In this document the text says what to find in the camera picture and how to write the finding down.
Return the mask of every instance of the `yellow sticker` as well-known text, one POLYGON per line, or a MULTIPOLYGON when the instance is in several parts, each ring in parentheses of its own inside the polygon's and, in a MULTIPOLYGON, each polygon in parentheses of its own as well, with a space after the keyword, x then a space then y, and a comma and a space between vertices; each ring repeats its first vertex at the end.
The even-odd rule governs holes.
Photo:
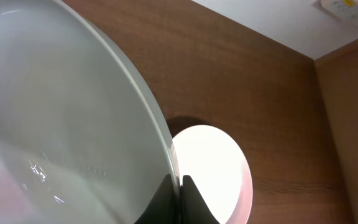
POLYGON ((349 7, 354 6, 354 2, 352 0, 342 0, 345 4, 347 4, 349 7))

